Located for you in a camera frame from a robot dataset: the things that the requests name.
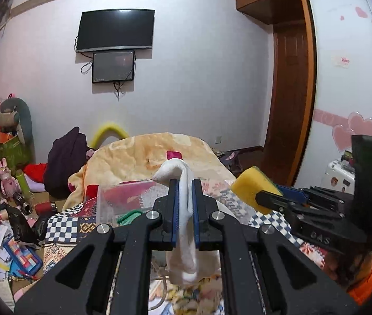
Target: plastic storage box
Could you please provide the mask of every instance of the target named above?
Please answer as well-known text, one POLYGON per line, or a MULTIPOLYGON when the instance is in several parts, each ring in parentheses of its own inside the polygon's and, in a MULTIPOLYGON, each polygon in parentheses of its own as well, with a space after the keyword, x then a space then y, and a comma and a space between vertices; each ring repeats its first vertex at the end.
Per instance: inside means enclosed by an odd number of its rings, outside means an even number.
POLYGON ((152 180, 99 186, 97 192, 96 224, 117 227, 120 216, 133 209, 144 212, 152 209, 157 198, 168 194, 168 187, 152 180))

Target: black cable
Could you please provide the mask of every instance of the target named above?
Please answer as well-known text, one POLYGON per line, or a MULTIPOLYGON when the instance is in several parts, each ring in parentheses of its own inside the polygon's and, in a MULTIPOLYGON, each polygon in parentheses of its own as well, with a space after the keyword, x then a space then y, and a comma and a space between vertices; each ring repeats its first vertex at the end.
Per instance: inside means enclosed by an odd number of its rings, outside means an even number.
POLYGON ((119 94, 120 94, 120 82, 118 82, 118 87, 116 88, 116 82, 113 82, 113 86, 115 87, 116 92, 118 93, 118 100, 119 100, 119 94))
POLYGON ((87 64, 84 64, 84 65, 81 67, 81 73, 82 73, 83 75, 86 75, 86 74, 91 70, 92 67, 93 67, 93 61, 90 60, 87 64), (89 65, 89 64, 90 64, 90 67, 87 69, 87 71, 83 71, 82 69, 83 69, 84 67, 86 67, 87 65, 89 65))
POLYGON ((136 55, 135 55, 135 51, 134 51, 134 64, 132 65, 132 70, 128 73, 128 75, 126 76, 126 78, 123 80, 122 84, 120 82, 118 82, 119 89, 124 85, 125 81, 129 78, 129 76, 131 75, 131 73, 134 72, 134 70, 135 70, 135 63, 136 63, 136 55))
MULTIPOLYGON (((78 35, 75 37, 75 40, 74 40, 74 52, 77 53, 77 39, 78 39, 78 35)), ((92 56, 87 56, 85 55, 84 53, 80 52, 80 54, 82 54, 83 56, 86 56, 87 58, 90 58, 90 59, 93 59, 92 56)))

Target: plush toy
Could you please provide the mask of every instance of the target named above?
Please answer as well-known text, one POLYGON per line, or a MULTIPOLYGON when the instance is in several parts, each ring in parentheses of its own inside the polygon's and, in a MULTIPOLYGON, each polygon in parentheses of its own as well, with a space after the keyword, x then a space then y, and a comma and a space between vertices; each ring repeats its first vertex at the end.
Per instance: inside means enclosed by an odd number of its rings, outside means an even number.
POLYGON ((33 140, 30 110, 20 98, 8 98, 1 103, 0 127, 2 131, 16 131, 20 143, 28 146, 33 140))
POLYGON ((7 160, 3 158, 0 161, 0 179, 1 179, 1 191, 6 198, 12 198, 15 192, 20 192, 20 185, 15 177, 11 176, 11 171, 7 166, 7 160))

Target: yellow foam tube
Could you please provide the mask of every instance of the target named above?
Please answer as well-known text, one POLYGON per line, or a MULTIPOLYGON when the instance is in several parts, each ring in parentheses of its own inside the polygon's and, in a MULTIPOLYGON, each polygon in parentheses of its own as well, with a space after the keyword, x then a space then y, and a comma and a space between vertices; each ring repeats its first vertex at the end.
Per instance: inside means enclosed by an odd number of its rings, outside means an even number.
POLYGON ((97 132, 93 136, 93 139, 90 142, 89 147, 93 148, 93 149, 98 149, 97 147, 99 145, 100 139, 105 134, 105 132, 108 132, 108 131, 116 133, 118 138, 121 139, 121 140, 126 139, 126 138, 129 137, 128 133, 126 131, 124 131, 124 129, 122 129, 120 126, 118 126, 117 124, 112 123, 112 122, 107 122, 107 123, 103 124, 99 128, 99 130, 97 130, 97 132))
POLYGON ((249 206, 255 210, 268 214, 272 210, 260 206, 256 202, 256 194, 260 191, 267 191, 277 195, 282 195, 282 192, 276 188, 273 182, 257 167, 246 169, 237 180, 231 185, 231 190, 249 206))

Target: wall-mounted monitor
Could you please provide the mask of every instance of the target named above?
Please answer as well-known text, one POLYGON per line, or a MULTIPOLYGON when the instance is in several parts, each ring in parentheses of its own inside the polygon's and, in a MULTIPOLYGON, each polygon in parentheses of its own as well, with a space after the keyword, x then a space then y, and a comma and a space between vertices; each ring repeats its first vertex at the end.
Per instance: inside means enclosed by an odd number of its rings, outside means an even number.
POLYGON ((153 9, 106 9, 83 12, 77 52, 109 49, 150 49, 153 9))
POLYGON ((133 51, 104 51, 93 55, 93 83, 134 80, 133 51))

